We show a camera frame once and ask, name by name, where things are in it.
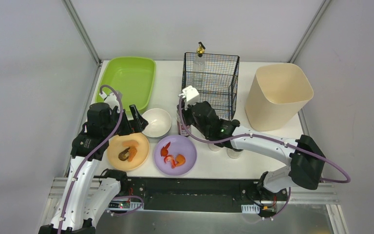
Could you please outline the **clear bottle red label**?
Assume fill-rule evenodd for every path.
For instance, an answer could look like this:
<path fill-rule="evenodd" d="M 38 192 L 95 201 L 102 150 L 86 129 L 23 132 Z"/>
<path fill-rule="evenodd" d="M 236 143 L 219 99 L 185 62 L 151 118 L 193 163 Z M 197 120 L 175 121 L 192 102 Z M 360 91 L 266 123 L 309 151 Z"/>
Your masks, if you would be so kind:
<path fill-rule="evenodd" d="M 189 137 L 188 132 L 191 132 L 191 126 L 187 125 L 185 123 L 186 126 L 184 127 L 184 125 L 181 123 L 181 119 L 180 119 L 180 115 L 179 115 L 178 110 L 176 110 L 176 119 L 177 119 L 178 134 L 182 135 L 182 136 L 185 136 L 185 137 Z"/>

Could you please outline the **salt grinder jar black lid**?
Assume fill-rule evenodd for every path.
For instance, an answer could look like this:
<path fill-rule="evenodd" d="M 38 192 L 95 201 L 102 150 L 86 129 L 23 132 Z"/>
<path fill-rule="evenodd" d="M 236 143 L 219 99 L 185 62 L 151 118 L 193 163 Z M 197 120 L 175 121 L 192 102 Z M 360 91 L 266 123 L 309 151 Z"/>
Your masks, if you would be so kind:
<path fill-rule="evenodd" d="M 235 149 L 227 149 L 227 155 L 232 158 L 232 159 L 238 159 L 241 154 L 242 154 L 242 150 L 235 150 Z"/>

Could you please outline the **pepper grinder jar black lid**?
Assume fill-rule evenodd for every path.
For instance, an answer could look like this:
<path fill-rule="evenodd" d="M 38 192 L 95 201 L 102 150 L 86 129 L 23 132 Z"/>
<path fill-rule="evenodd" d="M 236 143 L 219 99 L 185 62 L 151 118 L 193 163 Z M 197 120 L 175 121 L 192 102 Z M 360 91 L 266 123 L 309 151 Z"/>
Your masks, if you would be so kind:
<path fill-rule="evenodd" d="M 217 151 L 220 151 L 222 149 L 222 147 L 219 147 L 215 144 L 208 144 L 208 148 L 213 152 L 217 152 Z"/>

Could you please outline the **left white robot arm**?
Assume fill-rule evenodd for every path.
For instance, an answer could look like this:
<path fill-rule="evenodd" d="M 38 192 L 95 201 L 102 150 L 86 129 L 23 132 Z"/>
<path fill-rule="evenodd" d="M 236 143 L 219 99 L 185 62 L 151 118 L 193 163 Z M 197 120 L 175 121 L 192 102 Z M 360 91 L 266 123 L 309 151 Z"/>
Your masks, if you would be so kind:
<path fill-rule="evenodd" d="M 91 199 L 88 193 L 103 154 L 113 136 L 126 136 L 142 132 L 148 122 L 136 106 L 130 105 L 132 119 L 118 106 L 98 102 L 90 105 L 87 120 L 72 142 L 71 161 L 64 193 L 48 225 L 40 234 L 94 234 L 96 225 L 112 199 L 120 193 L 126 174 L 108 169 Z"/>

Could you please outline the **clear bottle gold pourer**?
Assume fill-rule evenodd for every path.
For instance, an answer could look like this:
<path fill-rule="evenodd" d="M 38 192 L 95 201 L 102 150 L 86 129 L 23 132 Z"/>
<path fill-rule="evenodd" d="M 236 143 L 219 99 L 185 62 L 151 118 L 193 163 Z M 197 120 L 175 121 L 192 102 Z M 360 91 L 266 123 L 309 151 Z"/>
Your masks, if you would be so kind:
<path fill-rule="evenodd" d="M 197 80 L 202 79 L 205 72 L 205 46 L 200 41 L 193 61 L 193 72 Z"/>

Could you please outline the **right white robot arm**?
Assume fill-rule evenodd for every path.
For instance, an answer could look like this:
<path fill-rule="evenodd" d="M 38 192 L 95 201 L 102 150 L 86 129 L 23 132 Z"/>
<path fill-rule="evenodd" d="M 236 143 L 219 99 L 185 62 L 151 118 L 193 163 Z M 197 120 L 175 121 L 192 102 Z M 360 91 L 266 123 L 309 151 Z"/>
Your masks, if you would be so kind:
<path fill-rule="evenodd" d="M 188 107 L 182 101 L 177 108 L 184 125 L 194 126 L 204 135 L 202 142 L 235 152 L 255 152 L 284 163 L 284 167 L 262 174 L 257 184 L 260 190 L 277 193 L 293 186 L 318 188 L 325 156 L 310 136 L 286 138 L 246 128 L 236 119 L 219 118 L 207 101 Z"/>

